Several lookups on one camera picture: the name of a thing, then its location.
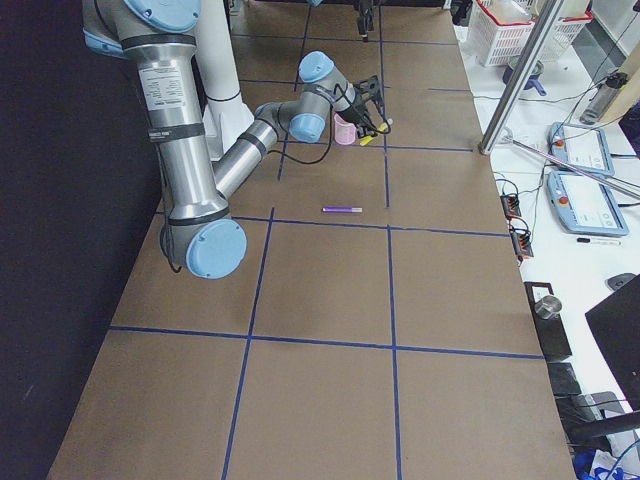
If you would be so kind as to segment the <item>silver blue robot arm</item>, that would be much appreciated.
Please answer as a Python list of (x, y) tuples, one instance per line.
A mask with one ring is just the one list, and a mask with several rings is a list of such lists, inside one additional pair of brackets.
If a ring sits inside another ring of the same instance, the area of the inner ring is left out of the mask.
[(368, 105), (384, 105), (379, 80), (352, 83), (320, 51), (299, 64), (297, 100), (250, 111), (219, 1), (87, 1), (83, 22), (90, 50), (136, 65), (163, 182), (161, 248), (195, 276), (219, 279), (242, 262), (229, 198), (282, 136), (315, 143), (333, 116), (376, 133)]

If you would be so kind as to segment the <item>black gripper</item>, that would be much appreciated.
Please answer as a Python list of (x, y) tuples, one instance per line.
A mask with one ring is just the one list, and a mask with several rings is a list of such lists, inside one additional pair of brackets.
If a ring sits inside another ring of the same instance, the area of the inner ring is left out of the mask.
[(370, 126), (369, 111), (360, 94), (356, 94), (349, 106), (338, 112), (342, 120), (353, 124), (357, 130), (364, 131)]
[(374, 1), (373, 0), (356, 0), (355, 10), (358, 12), (357, 28), (358, 33), (363, 41), (369, 40), (370, 25), (374, 18)]

